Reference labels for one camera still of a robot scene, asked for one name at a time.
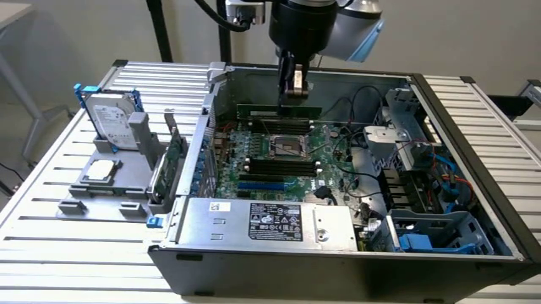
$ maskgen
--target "blue pcie slot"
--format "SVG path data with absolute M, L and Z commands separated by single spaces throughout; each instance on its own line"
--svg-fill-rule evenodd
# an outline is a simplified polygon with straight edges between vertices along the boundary
M 279 182 L 239 182 L 239 189 L 286 191 L 287 185 Z

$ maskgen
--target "power supply label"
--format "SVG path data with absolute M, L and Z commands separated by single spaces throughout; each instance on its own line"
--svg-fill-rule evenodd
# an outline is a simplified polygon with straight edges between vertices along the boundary
M 300 205 L 250 204 L 250 239 L 303 241 Z

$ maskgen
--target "open computer chassis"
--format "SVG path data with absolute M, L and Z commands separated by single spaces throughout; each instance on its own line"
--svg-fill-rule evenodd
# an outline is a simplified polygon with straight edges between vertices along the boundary
M 313 71 L 286 118 L 275 77 L 254 65 L 210 74 L 167 237 L 148 249 L 172 290 L 454 303 L 536 275 L 540 245 L 425 77 Z

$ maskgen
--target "cpu socket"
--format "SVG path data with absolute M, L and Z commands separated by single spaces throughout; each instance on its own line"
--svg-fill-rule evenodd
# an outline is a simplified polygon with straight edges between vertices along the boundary
M 305 136 L 274 135 L 268 142 L 268 154 L 271 156 L 306 157 Z

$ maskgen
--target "connector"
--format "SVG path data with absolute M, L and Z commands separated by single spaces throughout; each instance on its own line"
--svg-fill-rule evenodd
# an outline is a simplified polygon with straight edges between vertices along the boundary
M 325 200 L 325 199 L 330 198 L 331 201 L 333 201 L 333 204 L 334 204 L 335 206 L 338 206 L 337 198 L 335 198 L 335 196 L 333 195 L 333 191 L 330 190 L 330 188 L 329 188 L 327 186 L 321 186 L 321 187 L 318 188 L 318 190 L 315 190 L 314 195 L 315 195 L 315 197 L 317 197 L 318 199 L 321 199 L 321 200 Z
M 238 25 L 264 23 L 264 2 L 226 0 L 227 20 Z

